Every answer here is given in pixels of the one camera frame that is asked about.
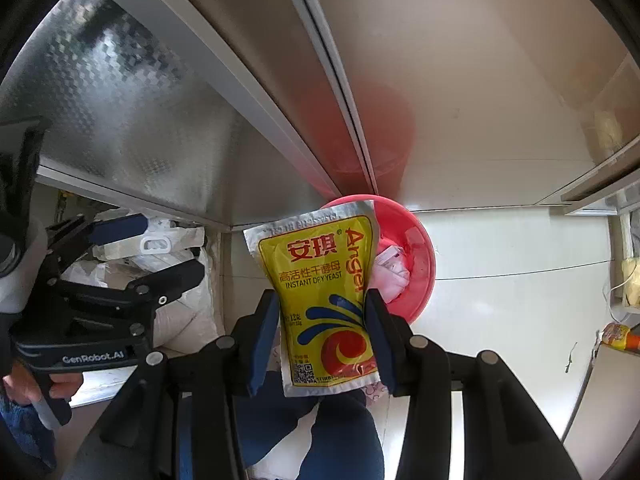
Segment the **yellow packet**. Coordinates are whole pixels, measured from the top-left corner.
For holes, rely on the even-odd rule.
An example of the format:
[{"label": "yellow packet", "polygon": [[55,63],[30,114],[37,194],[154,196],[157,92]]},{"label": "yellow packet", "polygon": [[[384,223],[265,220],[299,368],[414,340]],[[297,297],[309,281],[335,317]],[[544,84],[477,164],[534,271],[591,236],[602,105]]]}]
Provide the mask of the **yellow packet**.
[{"label": "yellow packet", "polygon": [[287,397],[323,396],[380,380],[364,329],[378,247],[373,202],[349,202],[244,231],[280,297]]}]

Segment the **dark blue pants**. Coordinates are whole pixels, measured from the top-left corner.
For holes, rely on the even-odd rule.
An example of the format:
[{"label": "dark blue pants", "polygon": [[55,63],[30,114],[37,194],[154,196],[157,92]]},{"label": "dark blue pants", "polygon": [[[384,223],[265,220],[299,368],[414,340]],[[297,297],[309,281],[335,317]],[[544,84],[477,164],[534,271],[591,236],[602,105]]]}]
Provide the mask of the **dark blue pants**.
[{"label": "dark blue pants", "polygon": [[311,449],[298,480],[383,480],[382,446],[361,390],[325,397],[285,397],[279,372],[267,372],[258,394],[236,397],[244,466],[262,459],[320,402]]}]

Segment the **white plastic handle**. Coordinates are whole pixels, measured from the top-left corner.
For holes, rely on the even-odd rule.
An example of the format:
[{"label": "white plastic handle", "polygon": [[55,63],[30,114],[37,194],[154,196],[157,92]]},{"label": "white plastic handle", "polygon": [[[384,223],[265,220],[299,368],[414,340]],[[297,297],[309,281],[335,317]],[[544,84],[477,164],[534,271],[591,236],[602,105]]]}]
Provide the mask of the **white plastic handle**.
[{"label": "white plastic handle", "polygon": [[[160,242],[159,247],[150,247],[150,242]],[[140,240],[140,254],[167,254],[171,252],[171,240],[162,235],[143,236]]]}]

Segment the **white cable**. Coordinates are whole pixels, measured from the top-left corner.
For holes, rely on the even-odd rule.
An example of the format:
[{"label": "white cable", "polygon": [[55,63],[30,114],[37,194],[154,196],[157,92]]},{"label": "white cable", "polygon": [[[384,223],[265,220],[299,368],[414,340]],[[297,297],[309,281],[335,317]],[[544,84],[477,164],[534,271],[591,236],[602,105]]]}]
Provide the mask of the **white cable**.
[{"label": "white cable", "polygon": [[621,286],[626,285],[626,282],[628,282],[634,276],[634,274],[636,273],[636,268],[638,268],[638,260],[636,260],[635,263],[636,264],[634,266],[634,270],[629,274],[628,278],[624,282],[620,283],[619,285],[614,286],[613,288],[610,288],[607,292],[604,291],[604,288],[607,286],[607,284],[605,283],[602,286],[602,297],[604,298],[604,301],[607,303],[607,307],[609,309],[609,315],[613,318],[613,320],[616,323],[623,324],[629,318],[629,316],[631,316],[631,313],[627,312],[626,316],[623,317],[622,320],[618,320],[616,318],[616,316],[613,315],[613,310],[611,309],[611,304],[609,303],[609,298],[607,298],[607,294],[610,294],[610,293],[612,293],[612,291],[616,290],[617,288],[620,288]]}]

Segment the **silver screw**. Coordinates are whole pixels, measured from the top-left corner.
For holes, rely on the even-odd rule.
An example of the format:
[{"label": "silver screw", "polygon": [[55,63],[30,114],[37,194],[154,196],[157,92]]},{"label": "silver screw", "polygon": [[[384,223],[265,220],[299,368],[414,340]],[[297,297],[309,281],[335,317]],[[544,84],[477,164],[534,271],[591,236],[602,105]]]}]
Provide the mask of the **silver screw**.
[{"label": "silver screw", "polygon": [[146,364],[149,366],[159,365],[163,359],[164,356],[162,355],[162,352],[150,352],[145,357]]},{"label": "silver screw", "polygon": [[488,365],[495,365],[500,360],[498,354],[491,350],[485,350],[482,352],[480,354],[480,358]]},{"label": "silver screw", "polygon": [[143,333],[145,333],[145,327],[140,323],[134,323],[129,327],[129,332],[131,332],[132,336],[143,335]]},{"label": "silver screw", "polygon": [[427,348],[429,340],[423,335],[412,335],[409,338],[409,344],[414,348]]},{"label": "silver screw", "polygon": [[233,339],[230,335],[223,335],[216,339],[216,346],[221,350],[225,350],[227,348],[232,348],[233,345],[236,344],[236,340]]}]

